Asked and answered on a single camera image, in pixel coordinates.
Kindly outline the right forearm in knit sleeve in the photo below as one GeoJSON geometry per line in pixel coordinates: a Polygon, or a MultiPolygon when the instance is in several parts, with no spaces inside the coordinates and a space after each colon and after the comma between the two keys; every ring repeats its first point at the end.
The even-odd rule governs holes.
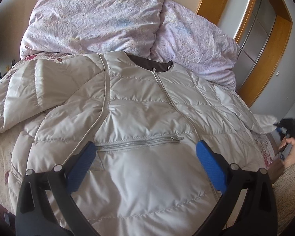
{"type": "Polygon", "coordinates": [[[295,217],[295,164],[284,170],[272,185],[278,213],[278,235],[295,217]]]}

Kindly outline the person's right hand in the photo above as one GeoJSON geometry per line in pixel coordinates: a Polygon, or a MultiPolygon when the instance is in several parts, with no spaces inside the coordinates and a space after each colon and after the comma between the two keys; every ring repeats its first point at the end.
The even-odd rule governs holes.
{"type": "Polygon", "coordinates": [[[286,146],[286,145],[290,145],[291,150],[290,150],[289,155],[285,158],[285,160],[282,161],[282,163],[284,165],[284,169],[287,169],[288,167],[295,164],[295,138],[293,138],[293,137],[290,137],[290,138],[284,137],[283,140],[281,141],[280,145],[279,145],[279,151],[281,152],[283,147],[286,146]]]}

